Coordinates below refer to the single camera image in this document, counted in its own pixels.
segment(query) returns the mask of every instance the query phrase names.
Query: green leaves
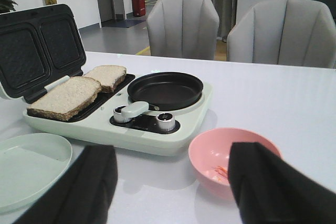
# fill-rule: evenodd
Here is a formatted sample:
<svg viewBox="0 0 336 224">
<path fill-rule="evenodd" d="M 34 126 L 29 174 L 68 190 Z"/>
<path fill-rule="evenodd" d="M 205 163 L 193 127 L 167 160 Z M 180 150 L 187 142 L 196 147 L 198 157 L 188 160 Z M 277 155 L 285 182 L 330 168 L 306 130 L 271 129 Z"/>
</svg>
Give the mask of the green leaves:
<svg viewBox="0 0 336 224">
<path fill-rule="evenodd" d="M 14 5 L 17 5 L 14 0 L 0 0 L 0 13 L 8 13 L 11 10 L 15 10 Z"/>
</svg>

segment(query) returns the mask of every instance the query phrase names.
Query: sandwich plate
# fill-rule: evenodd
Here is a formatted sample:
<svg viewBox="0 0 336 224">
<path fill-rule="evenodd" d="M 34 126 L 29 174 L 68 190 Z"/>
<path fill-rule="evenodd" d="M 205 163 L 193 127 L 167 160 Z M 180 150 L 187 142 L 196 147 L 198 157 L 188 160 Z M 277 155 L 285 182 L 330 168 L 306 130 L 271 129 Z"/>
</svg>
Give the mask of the sandwich plate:
<svg viewBox="0 0 336 224">
<path fill-rule="evenodd" d="M 36 133 L 0 142 L 0 213 L 38 199 L 66 171 L 70 143 L 61 136 Z"/>
</svg>

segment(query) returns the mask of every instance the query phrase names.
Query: plastic bowl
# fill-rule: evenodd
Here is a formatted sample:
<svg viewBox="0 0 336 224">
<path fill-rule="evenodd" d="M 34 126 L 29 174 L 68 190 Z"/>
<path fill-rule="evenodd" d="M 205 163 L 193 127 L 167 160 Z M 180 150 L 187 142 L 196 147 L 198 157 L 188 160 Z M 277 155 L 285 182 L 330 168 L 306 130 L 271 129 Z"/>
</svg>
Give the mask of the plastic bowl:
<svg viewBox="0 0 336 224">
<path fill-rule="evenodd" d="M 216 172 L 216 167 L 228 168 L 233 142 L 259 142 L 278 155 L 280 152 L 267 138 L 243 129 L 216 128 L 196 136 L 190 143 L 188 153 L 195 175 L 202 186 L 221 198 L 232 198 L 227 178 Z"/>
</svg>

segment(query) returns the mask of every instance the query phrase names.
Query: white table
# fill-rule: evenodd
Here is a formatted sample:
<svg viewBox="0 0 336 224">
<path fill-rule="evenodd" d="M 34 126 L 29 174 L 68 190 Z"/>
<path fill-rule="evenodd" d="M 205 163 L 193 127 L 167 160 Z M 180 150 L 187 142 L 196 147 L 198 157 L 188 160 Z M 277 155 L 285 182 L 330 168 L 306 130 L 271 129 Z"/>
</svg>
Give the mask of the white table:
<svg viewBox="0 0 336 224">
<path fill-rule="evenodd" d="M 83 71 L 123 65 L 128 73 L 181 71 L 214 87 L 199 132 L 240 127 L 271 139 L 285 161 L 336 192 L 336 71 L 87 52 Z M 0 100 L 0 141 L 38 132 L 22 119 L 26 104 Z M 82 141 L 71 140 L 75 157 Z M 119 180 L 108 223 L 241 223 L 235 202 L 214 197 L 195 179 L 187 153 L 154 156 L 117 149 Z M 0 215 L 13 222 L 24 209 Z"/>
</svg>

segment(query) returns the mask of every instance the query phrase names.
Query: floor mat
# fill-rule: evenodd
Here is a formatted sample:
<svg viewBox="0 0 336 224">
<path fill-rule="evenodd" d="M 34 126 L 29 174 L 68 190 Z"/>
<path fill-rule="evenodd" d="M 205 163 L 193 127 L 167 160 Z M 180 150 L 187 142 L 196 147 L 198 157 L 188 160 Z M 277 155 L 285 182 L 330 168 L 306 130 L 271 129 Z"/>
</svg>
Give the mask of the floor mat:
<svg viewBox="0 0 336 224">
<path fill-rule="evenodd" d="M 120 28 L 129 28 L 144 22 L 145 20 L 139 19 L 125 19 L 125 20 L 108 20 L 101 23 L 102 27 L 120 27 Z"/>
</svg>

